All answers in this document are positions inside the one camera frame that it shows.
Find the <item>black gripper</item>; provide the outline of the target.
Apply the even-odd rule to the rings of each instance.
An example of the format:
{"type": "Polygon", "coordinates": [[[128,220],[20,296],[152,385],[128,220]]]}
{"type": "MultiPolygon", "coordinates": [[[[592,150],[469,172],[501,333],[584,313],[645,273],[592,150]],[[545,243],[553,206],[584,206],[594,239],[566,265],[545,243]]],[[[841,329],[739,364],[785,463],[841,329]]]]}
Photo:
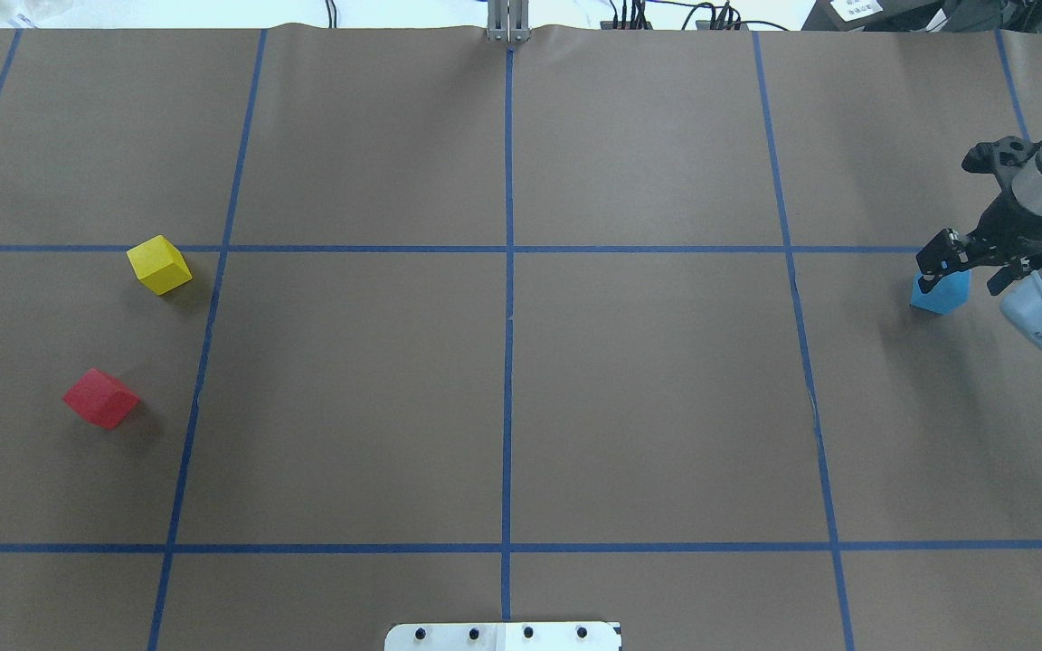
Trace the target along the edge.
{"type": "Polygon", "coordinates": [[[919,278],[915,285],[931,292],[943,278],[978,267],[999,268],[987,281],[990,296],[1042,268],[1042,217],[1018,203],[1012,193],[1000,193],[979,223],[966,236],[943,228],[915,254],[919,278]]]}

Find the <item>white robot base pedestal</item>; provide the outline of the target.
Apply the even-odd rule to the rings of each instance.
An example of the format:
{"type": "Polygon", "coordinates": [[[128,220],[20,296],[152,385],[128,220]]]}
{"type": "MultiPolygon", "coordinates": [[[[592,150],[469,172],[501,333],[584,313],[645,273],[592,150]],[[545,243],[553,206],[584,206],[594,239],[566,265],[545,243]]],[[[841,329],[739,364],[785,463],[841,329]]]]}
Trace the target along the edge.
{"type": "Polygon", "coordinates": [[[621,650],[619,623],[604,621],[405,623],[384,650],[621,650]]]}

